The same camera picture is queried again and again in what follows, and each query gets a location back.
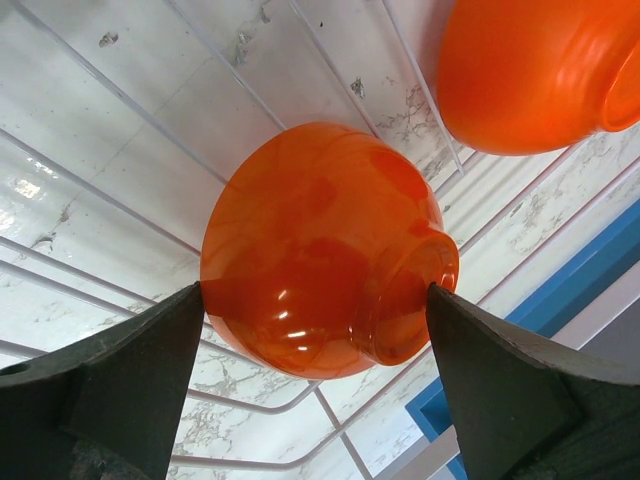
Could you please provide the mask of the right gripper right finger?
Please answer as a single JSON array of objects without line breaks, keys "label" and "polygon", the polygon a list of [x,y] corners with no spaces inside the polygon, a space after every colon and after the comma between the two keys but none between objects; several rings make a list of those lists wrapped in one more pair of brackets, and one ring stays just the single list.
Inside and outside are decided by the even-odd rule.
[{"label": "right gripper right finger", "polygon": [[432,284],[426,322],[470,479],[636,479],[639,371]]}]

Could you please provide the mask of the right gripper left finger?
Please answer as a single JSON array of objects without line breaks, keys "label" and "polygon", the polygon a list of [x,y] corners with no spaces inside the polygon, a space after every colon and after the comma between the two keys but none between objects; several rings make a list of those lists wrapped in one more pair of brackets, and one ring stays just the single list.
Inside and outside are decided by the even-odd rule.
[{"label": "right gripper left finger", "polygon": [[165,478],[204,320],[199,284],[1,371],[4,479]]}]

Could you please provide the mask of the orange bowl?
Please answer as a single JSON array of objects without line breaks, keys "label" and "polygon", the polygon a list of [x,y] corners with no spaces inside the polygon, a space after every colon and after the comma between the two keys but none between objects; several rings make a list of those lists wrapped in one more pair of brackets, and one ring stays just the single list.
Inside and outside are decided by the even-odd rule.
[{"label": "orange bowl", "polygon": [[308,380],[414,357],[429,341],[428,288],[454,290],[458,275],[458,248],[417,168],[330,122],[285,130],[240,165],[200,261],[218,335]]},{"label": "orange bowl", "polygon": [[625,130],[639,121],[639,3],[459,1],[437,100],[456,140],[492,154]]}]

